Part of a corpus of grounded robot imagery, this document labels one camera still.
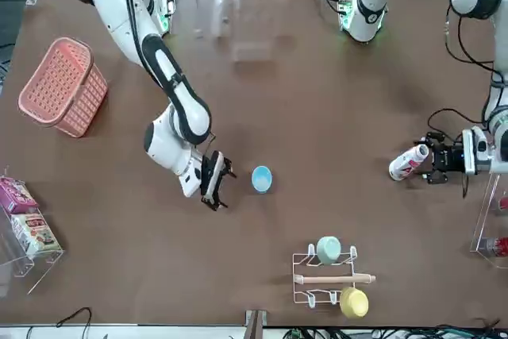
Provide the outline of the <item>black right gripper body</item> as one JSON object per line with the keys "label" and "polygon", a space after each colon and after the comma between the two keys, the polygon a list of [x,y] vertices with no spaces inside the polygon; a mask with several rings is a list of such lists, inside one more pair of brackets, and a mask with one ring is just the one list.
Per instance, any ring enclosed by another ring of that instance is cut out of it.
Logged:
{"label": "black right gripper body", "polygon": [[215,193],[218,193],[224,159],[223,153],[218,150],[213,151],[210,157],[202,158],[201,196],[213,197]]}

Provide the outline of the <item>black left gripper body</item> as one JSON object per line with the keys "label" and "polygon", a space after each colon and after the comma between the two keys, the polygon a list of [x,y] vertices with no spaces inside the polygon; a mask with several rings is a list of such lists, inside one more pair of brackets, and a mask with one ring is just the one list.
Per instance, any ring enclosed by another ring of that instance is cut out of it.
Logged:
{"label": "black left gripper body", "polygon": [[464,173],[464,149],[461,144],[435,144],[432,147],[434,171]]}

